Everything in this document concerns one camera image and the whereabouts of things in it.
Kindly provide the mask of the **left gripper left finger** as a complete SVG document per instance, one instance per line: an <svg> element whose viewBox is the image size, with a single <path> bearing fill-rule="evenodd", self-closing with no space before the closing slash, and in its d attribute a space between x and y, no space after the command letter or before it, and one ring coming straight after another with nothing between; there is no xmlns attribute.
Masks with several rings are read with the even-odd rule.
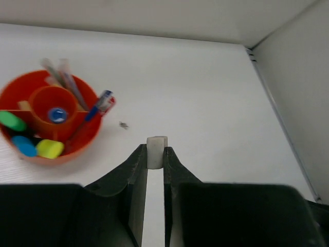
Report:
<svg viewBox="0 0 329 247"><path fill-rule="evenodd" d="M141 246L147 148L87 186L1 186L1 246Z"/></svg>

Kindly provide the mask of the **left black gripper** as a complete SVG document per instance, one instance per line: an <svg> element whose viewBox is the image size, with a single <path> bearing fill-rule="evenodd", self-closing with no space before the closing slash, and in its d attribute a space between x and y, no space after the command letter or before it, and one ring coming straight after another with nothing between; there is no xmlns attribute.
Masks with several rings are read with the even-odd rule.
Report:
<svg viewBox="0 0 329 247"><path fill-rule="evenodd" d="M306 200L313 215L317 233L308 238L308 246L328 246L328 205Z"/></svg>

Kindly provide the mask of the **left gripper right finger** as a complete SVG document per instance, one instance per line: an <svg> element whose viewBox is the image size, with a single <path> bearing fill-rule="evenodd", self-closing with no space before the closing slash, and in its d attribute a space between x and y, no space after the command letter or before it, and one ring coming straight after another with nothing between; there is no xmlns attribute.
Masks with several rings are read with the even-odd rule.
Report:
<svg viewBox="0 0 329 247"><path fill-rule="evenodd" d="M163 153L166 246L308 246L317 227L306 199L279 184L204 183Z"/></svg>

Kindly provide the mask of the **grey-white eraser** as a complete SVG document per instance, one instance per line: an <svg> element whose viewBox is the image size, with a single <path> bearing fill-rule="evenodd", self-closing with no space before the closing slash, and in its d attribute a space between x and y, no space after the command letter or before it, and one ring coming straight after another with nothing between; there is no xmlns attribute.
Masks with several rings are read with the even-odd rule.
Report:
<svg viewBox="0 0 329 247"><path fill-rule="evenodd" d="M167 136L153 136L147 138L147 168L151 170L163 167L163 153L168 146Z"/></svg>

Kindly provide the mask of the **yellow cap black highlighter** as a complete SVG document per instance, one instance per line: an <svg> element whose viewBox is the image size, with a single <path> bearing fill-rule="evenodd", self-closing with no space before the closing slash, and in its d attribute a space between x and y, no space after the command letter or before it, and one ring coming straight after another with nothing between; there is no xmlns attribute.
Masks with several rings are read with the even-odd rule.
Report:
<svg viewBox="0 0 329 247"><path fill-rule="evenodd" d="M36 145L36 150L40 157L55 159L62 154L64 147L62 142L43 139Z"/></svg>

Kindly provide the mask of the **blue cap black highlighter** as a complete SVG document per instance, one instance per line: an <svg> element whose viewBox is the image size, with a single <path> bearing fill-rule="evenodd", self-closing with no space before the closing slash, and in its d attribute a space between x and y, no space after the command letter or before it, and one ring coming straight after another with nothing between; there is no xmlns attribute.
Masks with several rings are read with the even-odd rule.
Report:
<svg viewBox="0 0 329 247"><path fill-rule="evenodd" d="M11 138L11 141L18 149L18 151L23 155L27 157L37 156L37 150L35 145L27 137L16 135Z"/></svg>

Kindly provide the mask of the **blue ballpoint pen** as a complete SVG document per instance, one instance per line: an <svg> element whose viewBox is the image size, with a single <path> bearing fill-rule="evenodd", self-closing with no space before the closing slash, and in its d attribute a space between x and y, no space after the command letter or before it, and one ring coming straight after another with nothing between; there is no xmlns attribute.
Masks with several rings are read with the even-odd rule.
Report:
<svg viewBox="0 0 329 247"><path fill-rule="evenodd" d="M108 99L114 97L113 92L109 90L104 90L100 97L98 98L97 102L94 104L92 109L86 114L83 121L78 125L77 129L72 133L72 135L68 138L67 142L70 142L77 133L83 128L84 125L91 122L96 116L104 116L100 114L100 107L102 104Z"/></svg>

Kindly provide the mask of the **clear glue bottle blue cap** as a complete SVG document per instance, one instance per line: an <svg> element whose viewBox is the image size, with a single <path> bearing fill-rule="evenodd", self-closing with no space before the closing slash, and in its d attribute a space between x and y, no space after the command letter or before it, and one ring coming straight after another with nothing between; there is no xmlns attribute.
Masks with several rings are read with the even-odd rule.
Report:
<svg viewBox="0 0 329 247"><path fill-rule="evenodd" d="M66 122L68 118L67 112L63 108L51 108L48 111L48 119L53 124L62 124Z"/></svg>

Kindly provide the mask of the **red gel pen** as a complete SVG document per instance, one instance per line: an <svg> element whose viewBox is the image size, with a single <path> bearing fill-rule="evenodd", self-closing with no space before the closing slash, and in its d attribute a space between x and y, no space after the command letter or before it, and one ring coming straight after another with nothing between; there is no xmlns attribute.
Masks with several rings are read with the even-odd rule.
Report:
<svg viewBox="0 0 329 247"><path fill-rule="evenodd" d="M116 104L115 97L108 98L100 107L100 114L105 115L108 111L110 111L114 105Z"/></svg>

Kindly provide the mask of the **green cap black highlighter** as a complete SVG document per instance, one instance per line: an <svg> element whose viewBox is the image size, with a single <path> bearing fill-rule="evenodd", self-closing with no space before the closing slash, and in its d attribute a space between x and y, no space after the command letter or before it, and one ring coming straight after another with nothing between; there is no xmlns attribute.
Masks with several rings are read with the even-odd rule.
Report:
<svg viewBox="0 0 329 247"><path fill-rule="evenodd" d="M8 111L1 111L1 124L14 131L21 132L27 129L26 123L21 118Z"/></svg>

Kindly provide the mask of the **purple-grey slim highlighter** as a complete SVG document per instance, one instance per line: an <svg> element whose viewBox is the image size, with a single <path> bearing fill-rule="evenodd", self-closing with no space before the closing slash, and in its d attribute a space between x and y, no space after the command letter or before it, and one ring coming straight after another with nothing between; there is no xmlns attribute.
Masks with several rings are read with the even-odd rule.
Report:
<svg viewBox="0 0 329 247"><path fill-rule="evenodd" d="M60 59L58 70L65 82L66 87L74 94L82 109L89 111L89 107L80 93L80 90L78 89L78 86L70 72L68 59Z"/></svg>

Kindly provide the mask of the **green-grey slim highlighter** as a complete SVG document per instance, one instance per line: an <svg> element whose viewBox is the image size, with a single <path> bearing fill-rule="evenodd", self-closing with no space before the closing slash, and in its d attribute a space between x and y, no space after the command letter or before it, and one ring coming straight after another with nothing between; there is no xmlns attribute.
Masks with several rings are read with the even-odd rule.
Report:
<svg viewBox="0 0 329 247"><path fill-rule="evenodd" d="M64 79L49 59L43 58L41 60L41 66L48 71L48 73L59 83L59 85L67 89Z"/></svg>

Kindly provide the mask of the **yellow slim highlighter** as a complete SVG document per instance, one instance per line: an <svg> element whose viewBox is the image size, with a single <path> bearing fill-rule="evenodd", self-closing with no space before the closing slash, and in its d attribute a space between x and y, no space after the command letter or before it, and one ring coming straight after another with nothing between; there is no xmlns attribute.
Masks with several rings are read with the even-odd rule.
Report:
<svg viewBox="0 0 329 247"><path fill-rule="evenodd" d="M30 104L26 100L18 101L17 105L18 105L19 109L22 111L31 111Z"/></svg>

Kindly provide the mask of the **pink-orange slim highlighter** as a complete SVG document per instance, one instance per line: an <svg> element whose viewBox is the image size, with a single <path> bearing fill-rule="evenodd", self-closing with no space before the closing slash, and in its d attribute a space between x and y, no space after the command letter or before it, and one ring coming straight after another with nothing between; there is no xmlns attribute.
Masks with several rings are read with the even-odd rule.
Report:
<svg viewBox="0 0 329 247"><path fill-rule="evenodd" d="M52 86L62 87L61 84L52 76L46 77L45 82Z"/></svg>

